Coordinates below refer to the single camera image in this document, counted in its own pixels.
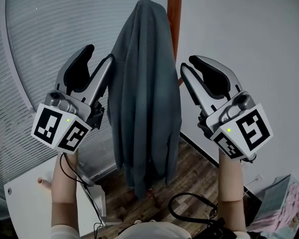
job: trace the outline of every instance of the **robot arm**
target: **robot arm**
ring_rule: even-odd
[[[73,154],[83,138],[100,129],[104,108],[99,103],[113,74],[114,56],[104,58],[92,75],[87,66],[94,51],[87,45],[60,69],[55,89],[36,112],[31,135],[58,151]]]
[[[219,62],[190,56],[199,74],[182,63],[180,74],[195,103],[204,135],[232,159],[250,160],[273,132],[261,106],[242,90],[236,75]]]

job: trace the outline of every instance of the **gray cloth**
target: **gray cloth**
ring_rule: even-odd
[[[176,172],[180,94],[165,9],[138,1],[114,45],[108,117],[119,169],[137,197]]]

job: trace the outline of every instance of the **pink cloth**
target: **pink cloth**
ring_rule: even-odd
[[[287,192],[284,206],[273,215],[253,221],[248,231],[273,233],[281,228],[287,227],[295,215],[299,212],[299,184],[292,183]]]

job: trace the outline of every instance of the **wire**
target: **wire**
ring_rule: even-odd
[[[80,181],[77,180],[77,179],[75,179],[75,178],[72,178],[71,176],[69,176],[69,175],[63,170],[63,168],[62,168],[62,163],[61,163],[61,161],[62,161],[62,157],[63,157],[63,156],[64,156],[65,161],[66,161],[67,165],[69,166],[69,168],[72,170],[72,172],[75,174],[75,176],[76,176],[77,178],[80,179]],[[100,222],[94,223],[94,225],[93,225],[94,239],[97,239],[98,229],[101,228],[101,227],[103,227],[104,225],[103,225],[102,220],[101,220],[101,218],[100,218],[100,215],[99,215],[99,213],[98,213],[98,211],[97,211],[96,204],[94,203],[94,200],[92,199],[91,193],[90,193],[90,191],[89,191],[89,189],[88,189],[88,187],[90,187],[90,185],[89,185],[88,183],[86,183],[85,181],[83,181],[83,179],[81,178],[81,176],[80,176],[80,175],[79,175],[79,174],[72,168],[72,166],[70,165],[70,163],[69,163],[69,161],[68,161],[68,158],[67,158],[65,152],[63,152],[63,153],[61,154],[61,156],[60,156],[60,168],[61,168],[62,172],[63,172],[68,178],[70,178],[70,179],[72,179],[72,180],[74,180],[74,181],[77,181],[77,182],[81,183],[81,184],[83,185],[84,189],[88,192],[87,196],[88,196],[88,198],[89,198],[89,200],[90,200],[90,202],[91,202],[91,204],[92,204],[92,206],[93,206],[93,208],[94,208],[94,211],[96,212],[96,215],[98,216],[98,219],[99,219],[99,221],[100,221]]]
[[[256,158],[257,158],[257,154],[255,153],[255,156],[252,159],[243,158],[242,160],[245,161],[245,162],[253,163]]]
[[[243,197],[249,192],[249,189],[244,193]]]
[[[206,205],[211,206],[213,209],[211,210],[211,212],[209,214],[209,218],[214,218],[214,217],[217,216],[217,206],[216,205],[214,205],[208,199],[206,199],[206,198],[204,198],[202,196],[198,196],[196,194],[192,194],[192,193],[179,193],[179,194],[173,196],[170,199],[170,201],[168,203],[168,210],[169,210],[170,214],[172,214],[172,216],[174,216],[175,218],[177,218],[177,219],[179,219],[181,221],[186,221],[186,222],[203,223],[203,224],[208,224],[208,225],[213,225],[213,224],[218,223],[218,221],[215,221],[215,220],[189,218],[189,217],[184,217],[184,216],[180,216],[180,215],[176,214],[174,212],[174,210],[172,209],[171,204],[172,204],[172,202],[173,202],[174,199],[176,199],[177,197],[180,197],[180,196],[184,196],[184,195],[193,196],[193,197],[199,199],[200,201],[202,201],[203,203],[205,203]]]
[[[62,170],[62,172],[67,176],[67,177],[69,177],[70,179],[72,179],[72,180],[74,180],[74,181],[77,181],[77,182],[80,182],[80,183],[82,183],[82,184],[85,184],[85,182],[82,180],[82,181],[78,181],[77,179],[75,179],[75,178],[72,178],[70,175],[68,175],[64,170],[63,170],[63,168],[62,168],[62,163],[61,163],[61,161],[62,161],[62,157],[65,157],[65,160],[66,160],[66,162],[67,162],[67,164],[68,164],[68,166],[70,167],[70,169],[74,172],[74,174],[77,176],[77,173],[72,169],[72,167],[70,166],[70,164],[69,164],[69,161],[68,161],[68,159],[67,159],[67,157],[66,157],[66,155],[65,155],[65,153],[63,152],[62,154],[61,154],[61,157],[60,157],[60,167],[61,167],[61,170]]]

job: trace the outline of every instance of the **black and white marker cube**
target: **black and white marker cube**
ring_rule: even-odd
[[[91,129],[74,114],[40,104],[31,135],[55,150],[73,154]]]
[[[273,137],[261,104],[220,126],[210,138],[231,158],[250,158]]]

